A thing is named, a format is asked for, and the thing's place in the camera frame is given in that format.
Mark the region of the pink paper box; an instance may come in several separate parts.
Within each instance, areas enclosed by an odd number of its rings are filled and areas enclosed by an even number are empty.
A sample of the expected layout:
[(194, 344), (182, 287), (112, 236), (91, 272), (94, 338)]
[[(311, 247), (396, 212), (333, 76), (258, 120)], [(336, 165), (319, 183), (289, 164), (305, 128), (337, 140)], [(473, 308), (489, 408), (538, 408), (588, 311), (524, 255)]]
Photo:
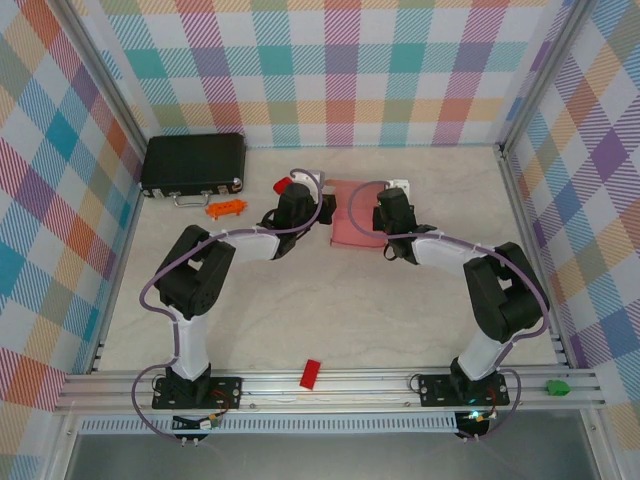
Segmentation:
[[(336, 210), (332, 217), (330, 246), (368, 251), (382, 251), (385, 241), (360, 232), (351, 222), (348, 201), (353, 191), (361, 185), (359, 181), (329, 179), (327, 185), (333, 188)], [(369, 185), (360, 190), (352, 204), (352, 216), (356, 223), (369, 233), (373, 233), (374, 208), (378, 206), (377, 194), (383, 185)]]

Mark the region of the orange plastic toy block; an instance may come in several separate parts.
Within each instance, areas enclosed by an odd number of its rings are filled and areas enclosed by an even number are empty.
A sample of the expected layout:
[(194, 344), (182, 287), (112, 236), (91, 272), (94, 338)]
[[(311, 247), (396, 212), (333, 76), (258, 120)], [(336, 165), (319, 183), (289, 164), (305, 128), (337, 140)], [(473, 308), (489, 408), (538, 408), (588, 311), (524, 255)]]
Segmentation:
[(212, 219), (218, 220), (221, 217), (235, 215), (241, 215), (247, 208), (246, 201), (241, 199), (234, 199), (223, 202), (215, 202), (209, 204), (205, 208), (205, 213)]

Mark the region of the black carrying case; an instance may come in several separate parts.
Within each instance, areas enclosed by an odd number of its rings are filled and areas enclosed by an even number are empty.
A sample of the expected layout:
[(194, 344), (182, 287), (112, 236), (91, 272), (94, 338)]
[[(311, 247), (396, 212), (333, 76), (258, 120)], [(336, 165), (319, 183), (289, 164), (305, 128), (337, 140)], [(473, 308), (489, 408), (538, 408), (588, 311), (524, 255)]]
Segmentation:
[(240, 133), (155, 136), (148, 142), (139, 182), (148, 198), (185, 197), (206, 205), (215, 195), (244, 189), (247, 146)]

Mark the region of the red rectangular block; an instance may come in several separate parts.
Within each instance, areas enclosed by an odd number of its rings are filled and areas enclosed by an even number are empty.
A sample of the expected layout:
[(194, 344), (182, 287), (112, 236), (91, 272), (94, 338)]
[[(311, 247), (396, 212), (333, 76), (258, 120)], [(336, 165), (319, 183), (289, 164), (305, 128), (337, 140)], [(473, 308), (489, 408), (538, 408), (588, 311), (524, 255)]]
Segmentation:
[(299, 386), (307, 390), (313, 390), (320, 368), (321, 363), (319, 361), (308, 359), (299, 381)]

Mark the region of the grey metal panel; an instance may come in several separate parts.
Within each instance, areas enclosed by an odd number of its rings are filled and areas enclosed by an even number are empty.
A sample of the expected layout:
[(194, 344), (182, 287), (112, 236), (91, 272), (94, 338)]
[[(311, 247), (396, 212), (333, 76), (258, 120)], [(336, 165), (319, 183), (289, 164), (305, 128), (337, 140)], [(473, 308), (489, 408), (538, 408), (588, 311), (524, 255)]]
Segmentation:
[(180, 447), (152, 436), (86, 435), (65, 480), (601, 480), (575, 443), (518, 455), (447, 435), (229, 435)]

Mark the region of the aluminium side rail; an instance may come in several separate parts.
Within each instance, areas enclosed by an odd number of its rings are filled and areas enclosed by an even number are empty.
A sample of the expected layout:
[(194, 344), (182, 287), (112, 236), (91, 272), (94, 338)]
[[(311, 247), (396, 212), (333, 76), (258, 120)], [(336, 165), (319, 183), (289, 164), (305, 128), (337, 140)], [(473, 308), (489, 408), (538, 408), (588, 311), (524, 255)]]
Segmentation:
[(523, 250), (528, 256), (534, 272), (536, 273), (540, 284), (550, 301), (550, 323), (548, 331), (552, 338), (552, 343), (559, 343), (562, 348), (562, 350), (556, 348), (558, 363), (569, 368), (575, 368), (576, 358), (571, 344), (566, 338), (566, 331), (561, 321), (561, 317), (559, 316), (556, 295), (551, 282), (547, 278), (537, 238), (526, 211), (524, 200), (521, 197), (519, 186), (516, 181), (516, 175), (508, 160), (508, 156), (503, 152), (500, 144), (494, 146), (494, 153), (507, 190), (507, 195), (509, 197), (517, 228), (523, 242)]
[(116, 234), (112, 245), (114, 258), (107, 263), (109, 267), (108, 277), (105, 280), (105, 286), (100, 287), (98, 291), (98, 314), (96, 320), (91, 327), (85, 329), (85, 332), (90, 333), (90, 336), (83, 355), (78, 355), (76, 358), (77, 373), (90, 374), (99, 368), (101, 350), (106, 343), (109, 329), (115, 317), (114, 312), (144, 202), (140, 179), (145, 153), (146, 148), (143, 148), (141, 153), (133, 149), (133, 158), (136, 160), (135, 169), (133, 170), (130, 185), (126, 190), (126, 201), (120, 211), (120, 219), (124, 223), (118, 225), (119, 232)]

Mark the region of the aluminium mounting rail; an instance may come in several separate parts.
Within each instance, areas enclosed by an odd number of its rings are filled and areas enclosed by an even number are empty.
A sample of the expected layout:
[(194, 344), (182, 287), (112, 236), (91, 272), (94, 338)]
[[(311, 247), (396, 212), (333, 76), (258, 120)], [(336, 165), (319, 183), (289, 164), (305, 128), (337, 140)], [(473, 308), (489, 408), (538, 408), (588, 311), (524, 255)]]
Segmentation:
[[(562, 366), (514, 366), (520, 376), (523, 410), (582, 410), (606, 406), (594, 371)], [(418, 395), (408, 386), (417, 371), (407, 368), (323, 369), (313, 390), (299, 386), (300, 369), (214, 370), (215, 376), (242, 379), (239, 411), (248, 413), (347, 413), (418, 411)], [(62, 387), (55, 412), (131, 413), (134, 371), (99, 371), (71, 375)], [(549, 396), (548, 380), (562, 380), (571, 392)]]

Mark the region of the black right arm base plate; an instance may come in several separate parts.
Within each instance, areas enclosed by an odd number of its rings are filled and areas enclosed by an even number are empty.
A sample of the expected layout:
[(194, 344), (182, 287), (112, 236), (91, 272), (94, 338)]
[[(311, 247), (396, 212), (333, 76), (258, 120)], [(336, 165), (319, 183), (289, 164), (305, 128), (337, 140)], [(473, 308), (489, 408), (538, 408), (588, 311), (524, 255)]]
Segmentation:
[(510, 403), (505, 378), (496, 373), (479, 381), (420, 375), (418, 387), (422, 407), (491, 407)]

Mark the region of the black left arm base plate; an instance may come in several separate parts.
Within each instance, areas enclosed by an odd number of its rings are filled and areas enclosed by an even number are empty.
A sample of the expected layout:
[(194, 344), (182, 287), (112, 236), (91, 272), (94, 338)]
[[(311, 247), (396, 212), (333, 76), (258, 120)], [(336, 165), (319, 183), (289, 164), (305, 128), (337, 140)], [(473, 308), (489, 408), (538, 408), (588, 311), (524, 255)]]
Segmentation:
[(190, 381), (179, 376), (155, 379), (154, 410), (236, 410), (241, 400), (239, 377), (203, 377)]

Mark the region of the aluminium frame post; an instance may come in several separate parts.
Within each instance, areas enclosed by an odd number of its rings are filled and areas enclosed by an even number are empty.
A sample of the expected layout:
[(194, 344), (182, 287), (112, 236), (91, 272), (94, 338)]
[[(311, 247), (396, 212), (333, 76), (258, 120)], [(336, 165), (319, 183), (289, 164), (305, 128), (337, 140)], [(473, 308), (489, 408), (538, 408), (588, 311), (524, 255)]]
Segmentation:
[(139, 128), (132, 111), (118, 89), (102, 55), (85, 28), (81, 17), (76, 12), (72, 1), (47, 0), (47, 2), (61, 27), (69, 36), (71, 43), (78, 51), (78, 55), (86, 64), (86, 69), (97, 87), (104, 94), (106, 102), (113, 111), (115, 118), (121, 124), (128, 139), (139, 153), (144, 153), (147, 141), (142, 130)]
[(503, 158), (524, 134), (598, 1), (549, 0), (544, 8), (509, 87), (499, 126), (490, 135)]

